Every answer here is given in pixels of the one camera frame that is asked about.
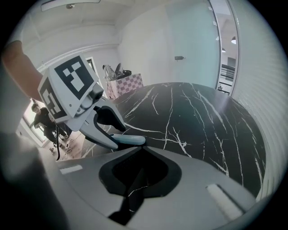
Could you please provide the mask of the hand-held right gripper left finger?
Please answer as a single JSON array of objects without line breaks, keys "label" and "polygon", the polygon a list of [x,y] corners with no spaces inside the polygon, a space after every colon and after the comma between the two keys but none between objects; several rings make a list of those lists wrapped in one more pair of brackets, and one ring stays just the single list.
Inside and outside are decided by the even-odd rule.
[{"label": "hand-held right gripper left finger", "polygon": [[73,191],[104,217],[144,217],[144,149],[58,164]]}]

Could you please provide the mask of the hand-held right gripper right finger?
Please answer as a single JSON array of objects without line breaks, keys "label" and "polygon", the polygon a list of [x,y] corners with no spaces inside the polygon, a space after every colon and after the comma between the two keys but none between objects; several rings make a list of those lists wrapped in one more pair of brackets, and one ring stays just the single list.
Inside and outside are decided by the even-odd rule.
[{"label": "hand-held right gripper right finger", "polygon": [[147,198],[126,225],[134,230],[213,230],[246,213],[256,198],[202,160],[147,147],[182,171],[178,185],[162,198]]}]

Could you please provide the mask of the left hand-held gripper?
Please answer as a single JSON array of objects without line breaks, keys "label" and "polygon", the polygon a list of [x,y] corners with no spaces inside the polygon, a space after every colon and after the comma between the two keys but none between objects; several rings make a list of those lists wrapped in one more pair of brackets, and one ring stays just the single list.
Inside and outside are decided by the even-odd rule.
[{"label": "left hand-held gripper", "polygon": [[[94,107],[104,92],[98,81],[85,57],[76,54],[49,66],[38,92],[56,123],[65,123],[72,131],[80,130],[88,140],[104,148],[117,149],[117,141],[98,124],[111,125],[121,132],[126,127],[111,107]],[[95,116],[88,116],[93,108]]]}]

